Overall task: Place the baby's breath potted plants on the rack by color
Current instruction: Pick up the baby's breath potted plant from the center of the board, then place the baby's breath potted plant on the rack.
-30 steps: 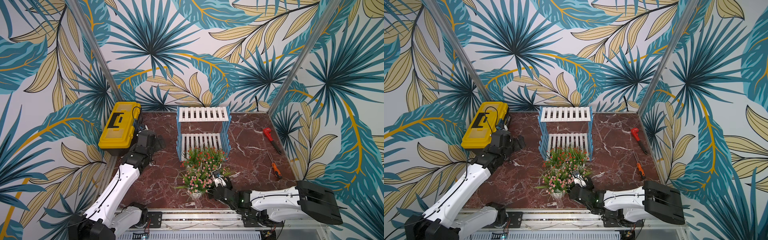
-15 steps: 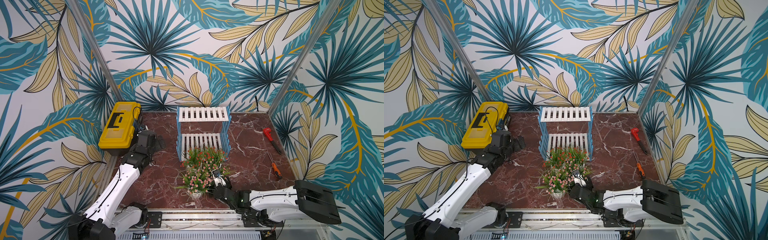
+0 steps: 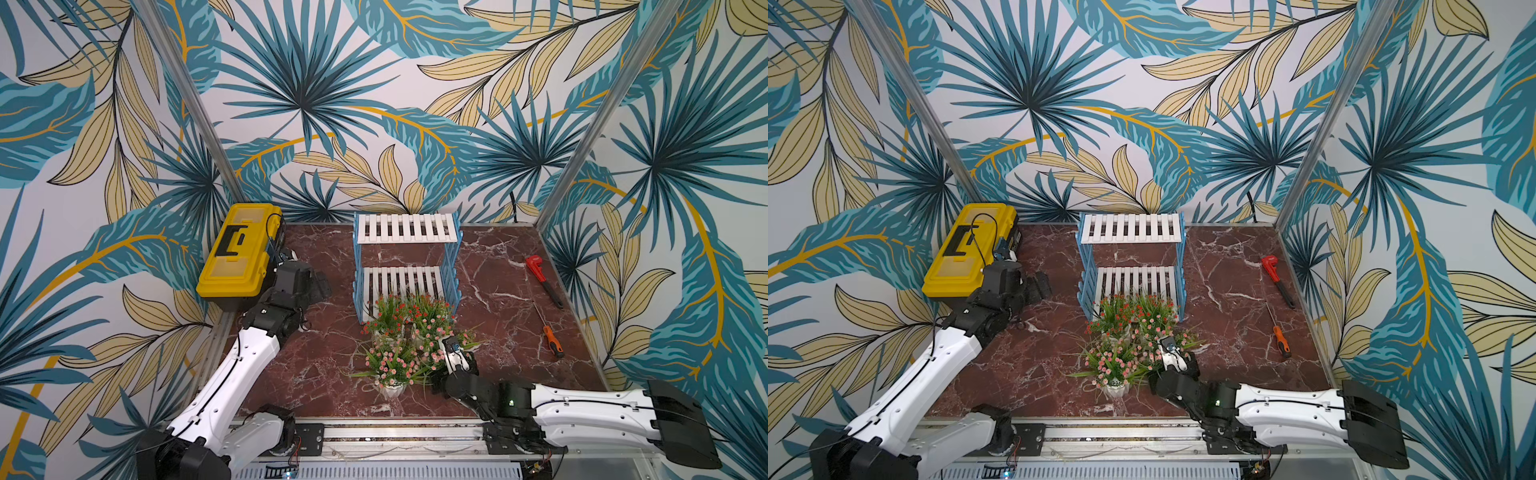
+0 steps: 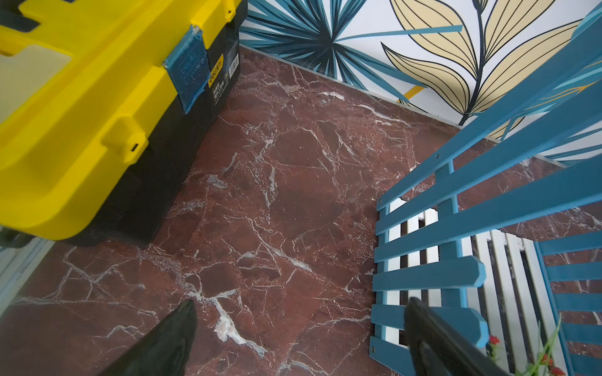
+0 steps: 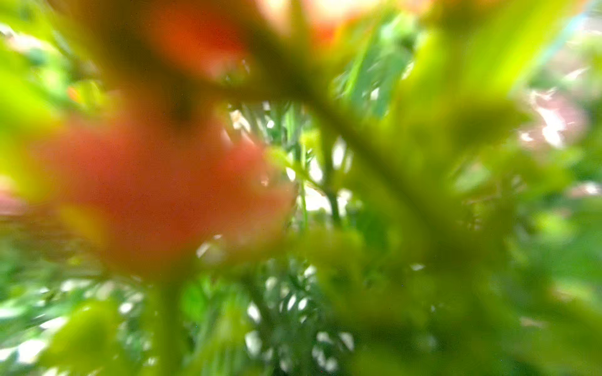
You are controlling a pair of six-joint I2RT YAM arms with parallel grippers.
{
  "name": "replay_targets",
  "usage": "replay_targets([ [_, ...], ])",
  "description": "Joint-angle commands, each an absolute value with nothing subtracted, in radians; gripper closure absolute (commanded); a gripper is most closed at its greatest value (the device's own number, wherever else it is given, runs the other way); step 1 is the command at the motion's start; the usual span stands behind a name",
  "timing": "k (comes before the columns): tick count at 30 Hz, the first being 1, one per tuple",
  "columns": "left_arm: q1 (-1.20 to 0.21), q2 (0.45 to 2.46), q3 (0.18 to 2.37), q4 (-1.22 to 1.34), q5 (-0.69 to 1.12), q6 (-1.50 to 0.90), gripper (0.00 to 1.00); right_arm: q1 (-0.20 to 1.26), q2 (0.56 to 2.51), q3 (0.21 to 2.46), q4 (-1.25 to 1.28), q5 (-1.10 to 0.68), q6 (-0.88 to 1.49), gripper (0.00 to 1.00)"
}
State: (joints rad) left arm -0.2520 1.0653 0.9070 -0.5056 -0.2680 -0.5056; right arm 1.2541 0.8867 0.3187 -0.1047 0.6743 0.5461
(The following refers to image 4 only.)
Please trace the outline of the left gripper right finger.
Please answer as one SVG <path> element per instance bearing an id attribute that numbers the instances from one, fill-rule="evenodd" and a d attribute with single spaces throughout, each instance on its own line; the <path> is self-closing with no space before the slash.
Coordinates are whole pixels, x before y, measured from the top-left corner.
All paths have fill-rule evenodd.
<path id="1" fill-rule="evenodd" d="M 404 331 L 417 375 L 506 375 L 417 298 L 404 310 Z"/>

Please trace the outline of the red flower pot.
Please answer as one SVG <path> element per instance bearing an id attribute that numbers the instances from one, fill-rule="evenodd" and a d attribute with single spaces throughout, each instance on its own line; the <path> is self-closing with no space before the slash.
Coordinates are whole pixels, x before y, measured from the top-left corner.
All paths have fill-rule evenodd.
<path id="1" fill-rule="evenodd" d="M 556 326 L 553 337 L 549 339 L 546 344 L 539 350 L 535 357 L 534 363 L 528 363 L 523 371 L 516 371 L 514 375 L 519 376 L 536 376 L 536 375 L 552 375 L 552 376 L 566 376 L 566 372 L 555 364 L 552 357 L 552 352 L 560 337 L 562 321 Z M 501 345 L 501 340 L 495 335 L 489 337 L 486 345 L 486 354 L 489 360 L 493 363 L 497 363 L 499 358 L 497 357 L 497 350 Z"/>

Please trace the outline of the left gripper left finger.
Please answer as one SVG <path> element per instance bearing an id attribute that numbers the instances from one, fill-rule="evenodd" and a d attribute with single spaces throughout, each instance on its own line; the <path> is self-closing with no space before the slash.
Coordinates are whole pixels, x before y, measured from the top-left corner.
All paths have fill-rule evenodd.
<path id="1" fill-rule="evenodd" d="M 183 375 L 196 330 L 196 308 L 188 299 L 100 374 Z"/>

